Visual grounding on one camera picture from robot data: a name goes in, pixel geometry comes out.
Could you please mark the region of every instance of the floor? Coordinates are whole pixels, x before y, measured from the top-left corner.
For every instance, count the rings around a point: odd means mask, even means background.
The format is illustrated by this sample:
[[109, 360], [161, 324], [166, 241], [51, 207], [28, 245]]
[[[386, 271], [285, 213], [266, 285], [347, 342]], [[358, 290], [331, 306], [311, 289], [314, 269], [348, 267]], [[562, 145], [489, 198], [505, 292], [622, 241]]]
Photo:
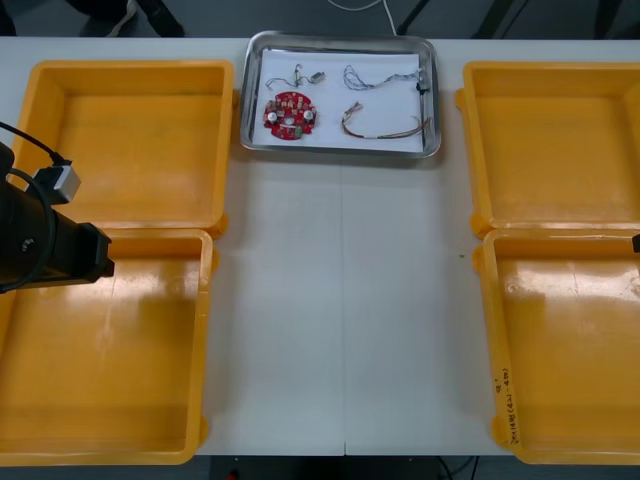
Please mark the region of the floor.
[[[19, 35], [79, 36], [87, 18], [64, 0], [4, 0]], [[525, 0], [515, 0], [502, 29]], [[341, 0], [359, 6], [367, 0]], [[417, 0], [388, 0], [400, 24]], [[263, 30], [326, 35], [387, 35], [390, 27], [382, 5], [365, 12], [346, 12], [325, 0], [165, 0], [190, 37], [251, 37]], [[469, 38], [479, 27], [492, 0], [431, 0], [409, 29], [427, 38]], [[507, 38], [591, 39], [597, 0], [533, 0], [513, 24]], [[611, 31], [640, 21], [640, 1], [624, 0]], [[146, 19], [138, 18], [131, 36], [153, 37]]]
[[[92, 35], [92, 24], [64, 0], [4, 0], [13, 16], [19, 35], [81, 36]], [[402, 22], [417, 0], [388, 0], [395, 24]], [[513, 11], [525, 0], [516, 0]], [[341, 11], [324, 0], [165, 0], [184, 25], [190, 37], [250, 37], [263, 30], [283, 30], [328, 35], [387, 35], [390, 27], [382, 6], [366, 12]], [[432, 0], [416, 19], [409, 34], [427, 38], [469, 38], [480, 25], [492, 0]], [[342, 0], [346, 6], [365, 1]], [[591, 39], [597, 0], [534, 0], [522, 11], [506, 38], [510, 39]], [[503, 34], [497, 31], [497, 37]], [[640, 1], [626, 0], [611, 29], [617, 32], [640, 20]], [[126, 32], [129, 36], [153, 37], [155, 33], [144, 18]], [[445, 457], [455, 472], [467, 457]], [[433, 458], [349, 459], [357, 477], [435, 478], [438, 469]], [[40, 469], [2, 469], [0, 480], [224, 480], [237, 470], [242, 480], [335, 479], [344, 470], [343, 459], [301, 459], [281, 457], [195, 457], [179, 467], [75, 467]], [[470, 478], [472, 464], [454, 475]], [[528, 466], [513, 457], [483, 457], [476, 480], [488, 479], [563, 479], [626, 480], [640, 478], [634, 467]]]
[[[444, 457], [453, 477], [471, 478], [469, 457]], [[4, 468], [10, 480], [446, 480], [433, 457], [195, 457], [168, 467]], [[638, 467], [531, 466], [513, 457], [482, 457], [475, 480], [637, 480]]]

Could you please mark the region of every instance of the red circuit board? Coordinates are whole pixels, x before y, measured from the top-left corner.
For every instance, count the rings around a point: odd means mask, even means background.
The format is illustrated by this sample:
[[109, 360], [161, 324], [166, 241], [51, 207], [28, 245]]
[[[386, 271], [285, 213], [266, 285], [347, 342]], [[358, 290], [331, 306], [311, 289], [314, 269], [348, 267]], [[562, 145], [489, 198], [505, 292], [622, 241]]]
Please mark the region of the red circuit board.
[[[313, 118], [305, 119], [307, 111], [313, 113]], [[270, 113], [276, 114], [274, 121], [269, 120]], [[312, 105], [309, 97], [298, 92], [279, 93], [264, 109], [264, 126], [271, 129], [271, 135], [274, 137], [299, 140], [303, 134], [311, 133], [316, 125], [317, 114], [316, 107]]]

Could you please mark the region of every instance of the white table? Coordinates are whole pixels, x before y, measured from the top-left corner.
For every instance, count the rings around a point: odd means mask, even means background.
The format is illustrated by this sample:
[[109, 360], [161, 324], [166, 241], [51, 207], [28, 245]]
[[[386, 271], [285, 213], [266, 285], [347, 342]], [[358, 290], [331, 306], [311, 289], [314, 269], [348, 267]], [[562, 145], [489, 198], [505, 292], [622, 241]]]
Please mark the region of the white table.
[[[640, 61], [640, 42], [434, 41], [440, 165], [256, 161], [232, 149], [202, 454], [504, 453], [494, 412], [462, 121], [472, 60]], [[247, 40], [0, 39], [0, 119], [45, 59], [227, 58]], [[10, 135], [0, 133], [10, 142]]]

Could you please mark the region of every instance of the wire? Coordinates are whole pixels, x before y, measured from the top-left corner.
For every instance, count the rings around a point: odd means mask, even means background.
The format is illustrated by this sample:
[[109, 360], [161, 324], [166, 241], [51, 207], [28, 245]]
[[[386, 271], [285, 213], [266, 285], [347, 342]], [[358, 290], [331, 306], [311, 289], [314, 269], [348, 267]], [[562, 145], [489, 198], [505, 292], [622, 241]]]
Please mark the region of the wire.
[[0, 128], [3, 128], [11, 133], [13, 133], [14, 135], [17, 135], [18, 137], [22, 137], [25, 140], [33, 143], [35, 146], [41, 148], [42, 150], [44, 150], [45, 152], [47, 152], [49, 154], [49, 157], [51, 157], [51, 161], [53, 162], [54, 165], [71, 165], [71, 161], [69, 160], [65, 160], [64, 157], [62, 155], [60, 155], [58, 152], [56, 152], [55, 150], [52, 150], [51, 148], [47, 147], [44, 143], [42, 143], [40, 140], [38, 140], [37, 138], [32, 137], [31, 135], [29, 135], [28, 133], [23, 132], [22, 130], [18, 130], [15, 127], [12, 127], [11, 125], [8, 125], [4, 122], [0, 122]]
[[437, 456], [436, 458], [438, 459], [438, 462], [440, 463], [440, 465], [442, 465], [442, 468], [444, 468], [444, 471], [447, 473], [446, 478], [448, 478], [449, 480], [453, 480], [453, 475], [451, 475], [451, 470], [449, 470], [449, 466], [445, 463], [442, 457]]
[[387, 0], [375, 0], [375, 2], [371, 2], [368, 5], [365, 5], [363, 7], [355, 7], [355, 8], [339, 5], [333, 0], [327, 0], [327, 2], [329, 2], [334, 7], [339, 8], [340, 10], [345, 10], [347, 12], [364, 12], [365, 10], [369, 10], [370, 8], [375, 7], [376, 5], [382, 3], [382, 6], [384, 7], [384, 10], [387, 14], [387, 18], [389, 19], [389, 25], [391, 26], [391, 31], [395, 36], [398, 35], [398, 33], [396, 32], [396, 26], [393, 23], [393, 17], [391, 16], [391, 11], [389, 10], [389, 5], [387, 5]]
[[17, 288], [20, 288], [26, 285], [27, 283], [30, 283], [33, 280], [35, 280], [38, 277], [38, 275], [42, 273], [42, 270], [44, 269], [45, 265], [49, 261], [49, 258], [51, 258], [51, 254], [53, 253], [53, 247], [55, 244], [55, 231], [56, 231], [56, 220], [53, 214], [53, 209], [51, 208], [51, 204], [47, 200], [47, 196], [42, 190], [42, 187], [38, 185], [38, 182], [36, 182], [33, 178], [31, 178], [29, 175], [24, 173], [22, 170], [17, 170], [15, 168], [12, 168], [11, 170], [9, 170], [9, 173], [27, 182], [27, 184], [30, 187], [32, 187], [36, 192], [36, 195], [40, 200], [40, 203], [42, 204], [42, 210], [44, 211], [44, 218], [47, 222], [47, 241], [44, 244], [44, 248], [40, 252], [40, 257], [38, 257], [38, 261], [33, 266], [31, 271], [27, 273], [24, 277], [22, 277], [20, 280], [17, 280], [16, 282], [0, 285], [0, 293], [6, 293], [10, 290], [15, 290]]
[[478, 470], [478, 462], [480, 461], [480, 456], [476, 457], [476, 461], [473, 462], [473, 471], [471, 472], [471, 480], [476, 478], [476, 470]]
[[356, 7], [356, 8], [344, 7], [342, 5], [338, 5], [333, 0], [327, 0], [327, 2], [329, 2], [334, 7], [339, 8], [340, 10], [346, 10], [347, 12], [363, 12], [365, 10], [370, 9], [371, 7], [375, 7], [379, 3], [382, 3], [382, 0], [376, 0], [375, 2], [371, 2], [369, 5], [365, 5], [364, 7]]
[[267, 80], [267, 83], [265, 85], [269, 90], [271, 90], [271, 84], [273, 82], [284, 82], [290, 87], [298, 88], [300, 85], [302, 85], [303, 80], [306, 80], [310, 85], [317, 85], [318, 83], [322, 82], [326, 77], [324, 72], [317, 72], [314, 75], [311, 75], [311, 78], [309, 78], [304, 75], [300, 75], [301, 70], [302, 70], [302, 64], [299, 63], [296, 65], [296, 68], [293, 71], [293, 83], [287, 80], [286, 78], [274, 77]]
[[524, 7], [527, 6], [527, 3], [529, 3], [529, 0], [524, 0], [524, 2], [522, 3], [522, 5], [520, 5], [520, 8], [518, 9], [518, 11], [516, 12], [516, 14], [513, 16], [513, 18], [511, 18], [511, 20], [509, 21], [509, 23], [507, 24], [507, 26], [505, 27], [504, 31], [502, 32], [502, 35], [500, 36], [501, 39], [503, 39], [504, 37], [507, 36], [507, 32], [509, 31], [509, 29], [513, 26], [513, 24], [515, 23], [515, 21], [518, 19], [518, 17], [520, 16], [520, 14], [522, 13], [522, 10], [524, 10]]
[[359, 103], [356, 102], [354, 103], [351, 108], [349, 108], [347, 111], [344, 112], [344, 115], [342, 116], [342, 131], [344, 133], [346, 133], [347, 135], [351, 136], [351, 137], [356, 137], [356, 138], [364, 138], [366, 140], [378, 140], [378, 139], [395, 139], [395, 138], [406, 138], [406, 137], [410, 137], [411, 135], [415, 135], [418, 132], [421, 132], [422, 130], [424, 130], [427, 126], [429, 126], [429, 123], [431, 122], [431, 117], [427, 118], [425, 121], [421, 121], [419, 118], [415, 117], [415, 119], [418, 121], [418, 126], [416, 128], [413, 128], [411, 130], [407, 130], [405, 132], [398, 132], [398, 133], [390, 133], [390, 134], [386, 134], [386, 135], [362, 135], [360, 133], [355, 133], [352, 132], [351, 130], [349, 130], [347, 128], [347, 123], [349, 123], [349, 120], [351, 120], [352, 115], [355, 112], [358, 112], [360, 110], [362, 110], [364, 108], [364, 106]]
[[[474, 458], [475, 457], [473, 455], [469, 456], [469, 458], [467, 458], [462, 465], [460, 465], [455, 470], [451, 470], [451, 475], [455, 477], [457, 474], [459, 474], [460, 472], [465, 470], [469, 465], [471, 465], [471, 462], [473, 462]], [[438, 478], [440, 480], [443, 480], [443, 479], [445, 479], [447, 477], [445, 477], [444, 475], [438, 475]]]
[[419, 75], [418, 72], [405, 75], [395, 73], [390, 77], [387, 77], [380, 83], [365, 83], [360, 78], [355, 69], [351, 65], [347, 65], [344, 69], [344, 72], [342, 73], [342, 80], [349, 90], [357, 90], [361, 92], [364, 90], [373, 90], [374, 88], [382, 87], [387, 83], [393, 82], [395, 80], [419, 80]]

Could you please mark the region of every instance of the white cable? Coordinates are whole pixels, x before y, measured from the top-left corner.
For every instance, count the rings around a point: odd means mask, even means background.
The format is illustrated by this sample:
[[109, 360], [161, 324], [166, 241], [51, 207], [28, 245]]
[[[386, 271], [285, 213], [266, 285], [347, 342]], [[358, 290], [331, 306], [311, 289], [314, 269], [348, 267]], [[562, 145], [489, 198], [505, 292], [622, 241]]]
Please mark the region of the white cable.
[[375, 0], [375, 2], [371, 2], [370, 4], [365, 5], [364, 7], [357, 7], [357, 8], [344, 7], [342, 5], [338, 5], [333, 0], [327, 0], [327, 2], [329, 2], [334, 7], [339, 8], [340, 10], [346, 10], [347, 12], [362, 12], [364, 10], [370, 9], [371, 7], [375, 7], [379, 3], [382, 3], [382, 5], [384, 6], [385, 11], [387, 12], [387, 17], [389, 18], [389, 24], [391, 25], [391, 31], [393, 32], [394, 35], [398, 35], [396, 33], [396, 27], [393, 24], [393, 17], [391, 16], [391, 11], [389, 10], [389, 5], [387, 5], [387, 0]]
[[387, 11], [387, 17], [389, 17], [389, 25], [391, 25], [391, 31], [394, 36], [398, 36], [396, 33], [396, 26], [393, 24], [393, 17], [391, 16], [391, 12], [389, 11], [389, 5], [387, 5], [387, 0], [382, 0], [382, 5], [384, 5], [384, 9]]
[[364, 10], [367, 10], [367, 9], [371, 8], [371, 7], [375, 7], [377, 4], [382, 2], [382, 0], [376, 0], [375, 2], [371, 2], [369, 5], [365, 5], [364, 7], [357, 7], [357, 8], [343, 7], [342, 5], [338, 5], [337, 3], [335, 3], [332, 0], [327, 0], [327, 2], [329, 2], [334, 7], [339, 8], [340, 10], [346, 10], [347, 12], [362, 12]]

